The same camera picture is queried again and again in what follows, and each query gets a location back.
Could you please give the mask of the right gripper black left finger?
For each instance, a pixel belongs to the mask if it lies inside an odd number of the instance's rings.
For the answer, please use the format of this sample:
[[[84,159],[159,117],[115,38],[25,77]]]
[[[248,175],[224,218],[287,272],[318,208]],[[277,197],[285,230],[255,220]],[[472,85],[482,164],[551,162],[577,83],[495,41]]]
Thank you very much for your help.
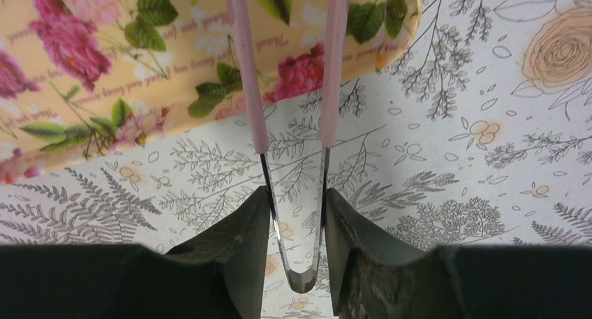
[[[265,187],[159,254],[140,244],[4,245],[2,318],[259,318]]]

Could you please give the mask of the floral grey tablecloth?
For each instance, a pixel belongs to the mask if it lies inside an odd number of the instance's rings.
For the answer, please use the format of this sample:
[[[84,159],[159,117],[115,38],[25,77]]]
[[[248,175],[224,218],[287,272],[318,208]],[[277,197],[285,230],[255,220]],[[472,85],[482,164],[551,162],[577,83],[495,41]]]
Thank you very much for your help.
[[[421,0],[409,46],[341,82],[328,184],[370,221],[439,244],[591,244],[591,0]],[[319,90],[265,105],[293,269],[312,262]],[[245,111],[1,185],[1,246],[159,253],[265,182]],[[327,257],[290,289],[269,227],[259,318],[331,318]]]

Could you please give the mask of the floral yellow tray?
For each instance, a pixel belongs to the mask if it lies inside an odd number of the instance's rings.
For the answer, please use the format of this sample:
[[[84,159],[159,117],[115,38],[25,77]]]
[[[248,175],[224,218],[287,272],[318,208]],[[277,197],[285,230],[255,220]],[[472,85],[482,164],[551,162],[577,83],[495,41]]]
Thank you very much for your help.
[[[319,90],[328,0],[246,0],[263,103]],[[409,46],[421,0],[350,0],[342,80]],[[1,0],[1,185],[245,111],[225,0]]]

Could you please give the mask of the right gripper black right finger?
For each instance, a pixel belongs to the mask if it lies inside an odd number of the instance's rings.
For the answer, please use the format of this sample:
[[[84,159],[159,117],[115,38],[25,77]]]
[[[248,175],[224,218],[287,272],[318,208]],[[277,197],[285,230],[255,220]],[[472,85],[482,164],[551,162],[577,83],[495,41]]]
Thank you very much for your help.
[[[440,245],[421,251],[325,192],[332,308],[340,318],[590,318],[591,249]]]

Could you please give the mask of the pink handled metal tongs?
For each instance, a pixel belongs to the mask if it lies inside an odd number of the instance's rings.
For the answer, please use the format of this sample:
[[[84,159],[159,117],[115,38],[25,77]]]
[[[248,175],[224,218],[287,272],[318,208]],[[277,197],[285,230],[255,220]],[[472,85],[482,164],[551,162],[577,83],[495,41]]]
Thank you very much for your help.
[[[320,248],[325,228],[326,196],[328,192],[327,173],[330,164],[330,149],[335,144],[343,64],[343,48],[348,21],[350,0],[328,0],[327,32],[328,44],[325,47],[323,87],[320,114],[320,141],[322,151],[316,212],[316,233],[311,266],[304,272],[290,268],[288,256],[279,230],[280,218],[274,194],[274,186],[267,159],[268,135],[263,114],[263,104],[256,74],[256,61],[253,51],[251,26],[246,0],[226,0],[228,21],[232,27],[232,37],[239,63],[246,112],[251,126],[253,147],[260,157],[262,173],[267,187],[267,197],[276,233],[279,254],[286,273],[288,284],[294,292],[301,294],[311,291],[318,279]]]

